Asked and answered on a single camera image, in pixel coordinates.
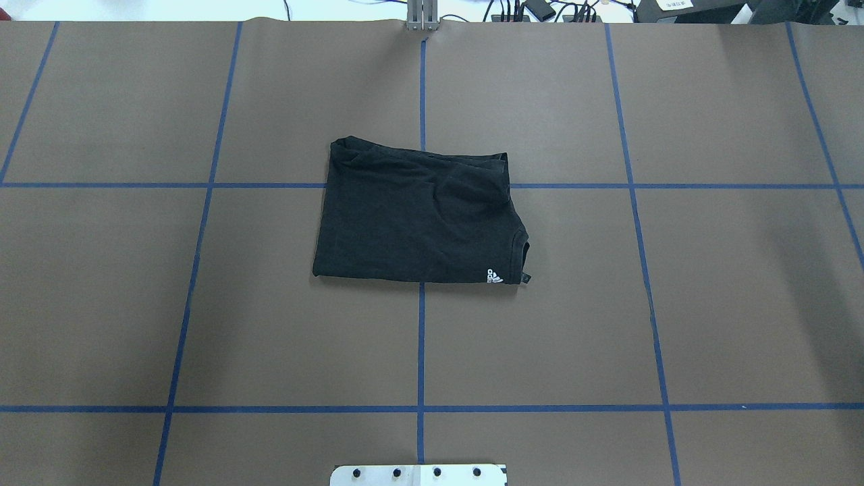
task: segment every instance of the folded garment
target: folded garment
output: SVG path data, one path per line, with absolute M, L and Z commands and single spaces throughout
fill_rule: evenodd
M 330 144 L 315 276 L 519 284 L 527 252 L 507 154 Z

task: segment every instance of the white metal bracket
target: white metal bracket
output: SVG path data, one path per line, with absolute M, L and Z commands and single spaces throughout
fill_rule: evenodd
M 330 486 L 507 486 L 502 464 L 340 466 Z
M 408 30 L 438 30 L 438 0 L 407 0 Z

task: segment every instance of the vertical blue line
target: vertical blue line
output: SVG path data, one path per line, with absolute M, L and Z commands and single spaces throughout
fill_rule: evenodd
M 420 42 L 420 150 L 426 150 L 426 37 Z M 426 405 L 426 284 L 419 285 L 417 298 L 417 463 L 426 462 L 425 418 Z
M 831 181 L 834 182 L 837 199 L 840 200 L 843 217 L 846 218 L 846 226 L 849 228 L 849 234 L 852 236 L 852 244 L 855 247 L 855 252 L 858 253 L 858 263 L 861 265 L 861 269 L 864 270 L 864 252 L 861 250 L 861 241 L 858 239 L 858 233 L 855 231 L 855 226 L 852 223 L 852 215 L 849 213 L 849 208 L 846 206 L 846 197 L 843 195 L 843 189 L 840 186 L 840 179 L 837 177 L 837 171 L 834 167 L 834 161 L 831 159 L 831 153 L 828 151 L 828 144 L 825 142 L 822 126 L 819 124 L 819 118 L 816 116 L 816 108 L 813 107 L 813 101 L 810 99 L 810 90 L 807 89 L 807 81 L 804 80 L 804 71 L 801 69 L 801 61 L 798 59 L 798 49 L 795 47 L 795 36 L 792 34 L 792 26 L 788 22 L 786 23 L 786 35 L 789 37 L 789 47 L 792 50 L 792 60 L 795 61 L 795 70 L 798 73 L 798 81 L 801 83 L 801 91 L 804 93 L 804 101 L 807 102 L 807 109 L 810 110 L 810 118 L 813 119 L 813 126 L 816 128 L 816 136 L 819 138 L 819 144 L 822 146 L 822 153 L 825 155 L 825 163 L 828 165 L 828 172 L 831 174 Z
M 165 420 L 162 423 L 162 439 L 159 443 L 159 453 L 156 456 L 156 471 L 153 475 L 153 486 L 159 486 L 162 480 L 162 466 L 165 464 L 165 450 L 168 448 L 168 435 L 171 432 L 171 419 L 174 416 L 174 403 L 177 395 L 177 381 L 180 379 L 180 367 L 183 363 L 183 349 L 186 347 L 186 335 L 189 329 L 189 316 L 192 310 L 192 296 L 195 282 L 198 279 L 198 268 L 201 260 L 201 243 L 204 241 L 204 230 L 210 214 L 210 201 L 213 198 L 213 183 L 216 179 L 216 168 L 219 165 L 219 151 L 222 145 L 222 131 L 225 129 L 225 119 L 228 114 L 228 103 L 231 100 L 231 86 L 234 78 L 234 67 L 237 64 L 237 52 L 240 46 L 240 34 L 243 23 L 237 22 L 237 32 L 234 34 L 234 49 L 231 54 L 231 65 L 228 67 L 228 81 L 225 87 L 225 97 L 222 99 L 222 113 L 219 117 L 219 129 L 216 132 L 216 144 L 213 146 L 213 161 L 210 165 L 210 182 L 204 198 L 204 209 L 201 211 L 201 223 L 198 227 L 198 239 L 195 242 L 195 256 L 192 262 L 192 275 L 189 277 L 189 288 L 186 292 L 186 306 L 183 309 L 183 323 L 180 328 L 180 339 L 177 342 L 177 354 L 174 359 L 174 371 L 171 373 L 171 387 L 168 390 L 168 404 L 165 409 Z
M 618 85 L 618 73 L 615 71 L 615 54 L 612 46 L 612 32 L 609 24 L 603 24 L 606 29 L 606 45 L 609 54 L 609 69 L 612 74 L 612 89 L 615 95 L 615 110 L 618 112 L 618 127 L 621 135 L 621 148 L 624 151 L 624 165 L 627 173 L 627 185 L 630 189 L 630 206 L 633 211 L 633 225 L 636 229 L 636 243 L 639 249 L 639 263 L 642 265 L 642 280 L 648 296 L 648 308 L 651 312 L 651 333 L 654 339 L 654 361 L 657 364 L 657 376 L 660 383 L 660 398 L 663 401 L 663 415 L 666 422 L 666 439 L 669 443 L 669 456 L 672 466 L 672 479 L 676 486 L 681 486 L 681 473 L 678 469 L 678 452 L 675 446 L 675 431 L 672 428 L 672 413 L 669 408 L 669 394 L 666 390 L 666 373 L 663 367 L 663 352 L 660 349 L 660 333 L 657 329 L 657 315 L 654 311 L 654 295 L 651 292 L 651 276 L 648 273 L 648 261 L 645 257 L 645 241 L 642 238 L 642 223 L 639 220 L 636 187 L 633 184 L 633 170 L 630 164 L 630 148 L 627 144 L 627 133 L 624 127 L 624 112 L 621 109 L 621 94 Z
M 30 111 L 30 104 L 33 103 L 33 97 L 36 95 L 36 88 L 39 86 L 39 80 L 42 78 L 42 71 L 45 70 L 45 64 L 48 62 L 48 55 L 51 54 L 51 47 L 54 45 L 54 39 L 57 37 L 57 29 L 60 28 L 60 23 L 55 22 L 54 28 L 51 29 L 51 36 L 48 37 L 48 45 L 45 46 L 45 52 L 42 53 L 42 60 L 39 62 L 39 68 L 36 69 L 36 76 L 33 78 L 33 84 L 30 85 L 30 92 L 27 93 L 27 99 L 24 101 L 24 108 L 21 110 L 21 117 L 18 118 L 18 125 L 15 127 L 15 133 L 12 135 L 12 141 L 9 144 L 9 149 L 6 151 L 6 158 L 3 160 L 3 167 L 0 169 L 0 183 L 6 178 L 6 171 L 9 170 L 9 164 L 12 162 L 12 154 L 15 152 L 15 146 L 18 144 L 18 138 L 21 136 L 21 130 L 24 128 L 24 120 L 27 119 L 27 113 Z

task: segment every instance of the black shorts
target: black shorts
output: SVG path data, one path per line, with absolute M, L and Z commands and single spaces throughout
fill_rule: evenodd
M 315 276 L 519 284 L 527 252 L 507 154 L 330 144 Z

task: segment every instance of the adidas logo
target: adidas logo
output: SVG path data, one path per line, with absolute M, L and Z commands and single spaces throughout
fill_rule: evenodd
M 500 284 L 504 282 L 504 280 L 498 276 L 491 268 L 486 272 L 486 283 L 487 284 Z

